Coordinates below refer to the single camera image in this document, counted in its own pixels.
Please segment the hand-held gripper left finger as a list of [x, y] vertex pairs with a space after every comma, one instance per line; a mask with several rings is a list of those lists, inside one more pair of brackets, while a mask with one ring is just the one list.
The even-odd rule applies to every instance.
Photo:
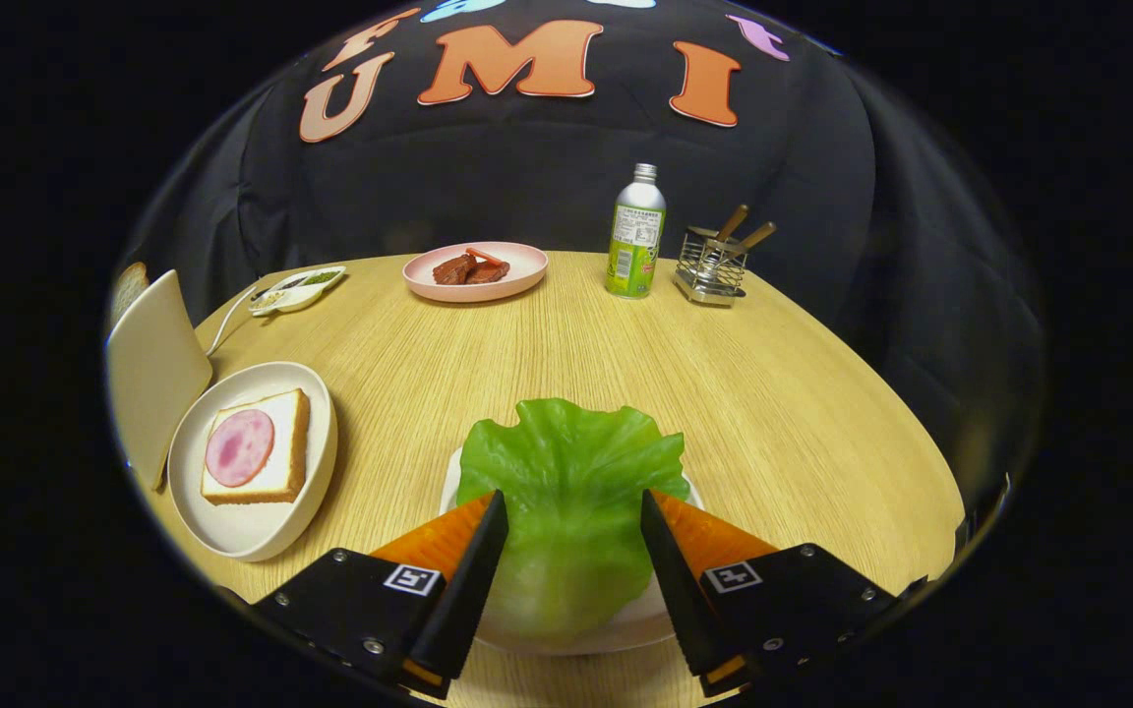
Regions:
[[508, 534], [499, 491], [369, 553], [332, 548], [252, 619], [356, 677], [444, 699], [460, 677]]

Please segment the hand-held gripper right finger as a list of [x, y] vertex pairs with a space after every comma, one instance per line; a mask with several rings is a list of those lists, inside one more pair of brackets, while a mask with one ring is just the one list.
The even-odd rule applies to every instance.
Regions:
[[641, 534], [704, 696], [791, 684], [898, 615], [898, 596], [818, 544], [780, 551], [658, 491], [644, 492]]

